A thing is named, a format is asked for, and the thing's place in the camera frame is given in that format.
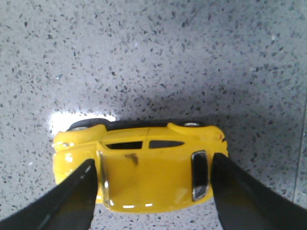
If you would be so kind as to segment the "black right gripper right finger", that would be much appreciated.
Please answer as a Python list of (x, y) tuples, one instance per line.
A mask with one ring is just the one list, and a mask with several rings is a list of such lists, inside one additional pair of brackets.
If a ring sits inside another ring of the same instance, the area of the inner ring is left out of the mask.
[(224, 230), (305, 230), (307, 211), (264, 186), (228, 157), (213, 157), (211, 184)]

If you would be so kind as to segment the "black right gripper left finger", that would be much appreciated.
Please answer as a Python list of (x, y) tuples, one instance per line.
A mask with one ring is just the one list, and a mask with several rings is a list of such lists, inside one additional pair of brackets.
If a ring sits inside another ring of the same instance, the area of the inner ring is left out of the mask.
[(94, 217), (97, 173), (93, 159), (43, 197), (0, 222), (2, 230), (87, 230)]

